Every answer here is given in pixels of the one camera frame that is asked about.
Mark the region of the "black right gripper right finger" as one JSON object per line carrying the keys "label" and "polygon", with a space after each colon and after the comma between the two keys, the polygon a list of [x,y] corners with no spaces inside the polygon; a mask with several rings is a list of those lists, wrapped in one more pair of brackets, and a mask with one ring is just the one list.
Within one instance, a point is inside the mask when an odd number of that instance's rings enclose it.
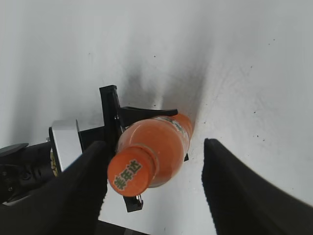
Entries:
{"label": "black right gripper right finger", "polygon": [[205,139],[202,186],[219,235],[311,235],[313,208]]}

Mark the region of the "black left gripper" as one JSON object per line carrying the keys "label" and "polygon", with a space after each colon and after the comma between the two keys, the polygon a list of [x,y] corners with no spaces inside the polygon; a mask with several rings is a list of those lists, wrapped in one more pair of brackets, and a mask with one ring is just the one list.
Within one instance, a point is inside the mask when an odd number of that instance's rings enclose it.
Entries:
{"label": "black left gripper", "polygon": [[117,87],[109,85],[99,89],[101,96],[104,125],[79,131],[82,150],[86,150],[95,141],[104,141],[109,147],[108,161],[116,154],[116,145],[126,127],[138,122],[158,116],[175,116],[177,109],[151,110],[135,107],[121,107],[117,94]]}

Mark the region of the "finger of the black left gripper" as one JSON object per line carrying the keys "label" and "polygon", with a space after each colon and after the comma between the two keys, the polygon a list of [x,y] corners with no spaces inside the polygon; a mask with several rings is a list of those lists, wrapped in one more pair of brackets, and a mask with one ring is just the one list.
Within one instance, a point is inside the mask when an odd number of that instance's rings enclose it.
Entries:
{"label": "finger of the black left gripper", "polygon": [[[155,175],[149,185],[149,188],[155,188],[168,182],[180,169],[182,163],[188,160],[187,155],[180,153],[161,153],[152,154],[154,163],[156,165]],[[143,201],[141,195],[133,197],[125,197],[127,212],[134,212],[141,210],[143,207]]]}

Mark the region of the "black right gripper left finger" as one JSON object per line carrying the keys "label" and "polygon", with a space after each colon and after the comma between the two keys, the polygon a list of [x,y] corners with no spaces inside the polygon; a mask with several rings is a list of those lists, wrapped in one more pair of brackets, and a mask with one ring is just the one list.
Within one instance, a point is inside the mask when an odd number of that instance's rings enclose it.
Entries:
{"label": "black right gripper left finger", "polygon": [[0,209],[2,235],[93,235],[107,193],[107,146],[94,142],[59,177]]}

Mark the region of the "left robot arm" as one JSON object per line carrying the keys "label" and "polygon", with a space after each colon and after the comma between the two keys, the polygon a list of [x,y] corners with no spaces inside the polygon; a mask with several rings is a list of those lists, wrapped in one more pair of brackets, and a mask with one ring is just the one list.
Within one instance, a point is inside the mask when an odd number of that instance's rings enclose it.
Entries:
{"label": "left robot arm", "polygon": [[0,201],[51,203],[59,211],[99,205],[103,178],[127,211],[142,209],[141,194],[167,183],[187,159],[191,121],[173,110],[121,107],[114,85],[100,88],[104,125],[85,131],[76,120],[55,121],[46,142],[0,150]]}

